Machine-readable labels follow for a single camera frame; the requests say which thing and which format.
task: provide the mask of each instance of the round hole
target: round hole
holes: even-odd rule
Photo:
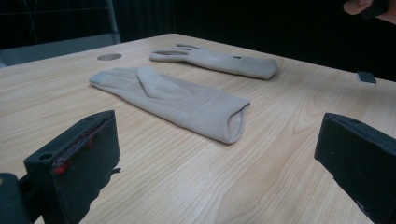
[[[44,161],[44,160],[47,160],[47,159],[49,159],[49,158],[51,158],[52,157],[52,155],[51,154],[44,154],[44,155],[42,155],[42,156],[40,156],[40,160],[41,161]]]
[[[120,58],[122,55],[118,53],[104,54],[98,57],[99,61],[111,61]]]

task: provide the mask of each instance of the table surface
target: table surface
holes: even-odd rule
[[[155,49],[185,43],[273,58],[269,81],[156,63]],[[119,53],[121,58],[97,57]],[[157,71],[249,99],[241,139],[225,145],[177,127],[90,86],[113,67]],[[23,160],[80,119],[114,109],[120,174],[81,223],[371,223],[314,160],[331,112],[396,137],[396,83],[184,35],[160,35],[0,69],[0,172],[26,174]]]

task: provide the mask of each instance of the black foam block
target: black foam block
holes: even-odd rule
[[[396,223],[394,138],[358,120],[325,114],[315,159],[374,223]]]
[[[114,111],[82,119],[28,157],[27,176],[43,192],[45,222],[79,223],[119,159]]]

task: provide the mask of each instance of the glove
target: glove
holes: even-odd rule
[[[246,99],[158,74],[151,67],[102,71],[91,77],[90,83],[180,127],[226,144],[235,143],[242,135],[250,105]]]
[[[270,79],[277,70],[274,59],[234,56],[182,44],[177,44],[177,48],[153,51],[149,57],[156,62],[188,62],[220,72],[264,80]]]

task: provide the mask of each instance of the black wall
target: black wall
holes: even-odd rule
[[[0,49],[110,32],[105,0],[39,0],[36,14],[26,2],[0,1]],[[113,0],[121,42],[178,33],[396,81],[396,25],[349,16],[343,3]]]
[[[344,1],[175,1],[179,34],[396,80],[396,25],[349,16]]]
[[[0,49],[110,33],[106,0],[1,0]]]

